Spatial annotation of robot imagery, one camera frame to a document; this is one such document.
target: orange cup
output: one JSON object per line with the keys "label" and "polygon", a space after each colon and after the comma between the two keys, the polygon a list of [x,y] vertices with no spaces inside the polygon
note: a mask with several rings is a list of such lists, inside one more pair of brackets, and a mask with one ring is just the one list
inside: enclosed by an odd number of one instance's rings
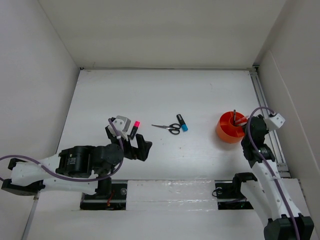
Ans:
{"label": "orange cup", "polygon": [[[244,118],[245,116],[241,113],[237,112],[235,114],[235,120],[239,120]],[[224,113],[216,125],[215,131],[218,134],[219,138],[229,144],[235,144],[242,140],[245,136],[245,133],[241,126],[234,126],[234,112],[228,111]],[[237,122],[237,124],[246,123],[247,119],[244,118],[243,120]]]}

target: blue highlighter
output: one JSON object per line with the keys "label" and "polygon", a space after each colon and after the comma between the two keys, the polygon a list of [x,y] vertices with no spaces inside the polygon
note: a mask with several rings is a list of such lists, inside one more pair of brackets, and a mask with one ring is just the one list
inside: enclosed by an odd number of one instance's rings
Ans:
{"label": "blue highlighter", "polygon": [[184,132],[188,131],[188,127],[184,121],[184,119],[182,118],[181,114],[178,114],[176,116],[176,118],[178,119],[179,124],[181,125],[181,128]]}

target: scissors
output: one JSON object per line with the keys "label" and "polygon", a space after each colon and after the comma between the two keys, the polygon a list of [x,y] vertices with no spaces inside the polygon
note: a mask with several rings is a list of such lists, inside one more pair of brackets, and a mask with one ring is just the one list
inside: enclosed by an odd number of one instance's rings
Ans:
{"label": "scissors", "polygon": [[152,124],[151,126],[154,126],[154,127],[158,127],[158,128],[161,128],[161,129],[168,129],[169,132],[173,135],[178,135],[180,133],[180,124],[178,123],[173,123],[169,126],[164,126],[164,125],[154,125]]}

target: pink cap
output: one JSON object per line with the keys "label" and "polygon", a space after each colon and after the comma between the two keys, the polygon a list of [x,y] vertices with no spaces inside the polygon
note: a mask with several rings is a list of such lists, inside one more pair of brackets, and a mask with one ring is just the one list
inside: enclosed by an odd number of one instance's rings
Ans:
{"label": "pink cap", "polygon": [[135,123],[134,123],[134,127],[139,127],[139,125],[140,125],[140,122],[139,121],[135,121]]}

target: scissors blade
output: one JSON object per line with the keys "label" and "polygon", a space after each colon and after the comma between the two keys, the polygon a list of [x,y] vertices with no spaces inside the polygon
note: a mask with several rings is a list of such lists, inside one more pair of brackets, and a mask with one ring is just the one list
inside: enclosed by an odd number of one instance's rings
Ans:
{"label": "scissors blade", "polygon": [[161,129],[172,129],[172,127],[170,127],[170,126],[164,126],[164,125],[151,124],[151,126],[154,126],[154,127],[157,127],[157,128],[161,128]]}

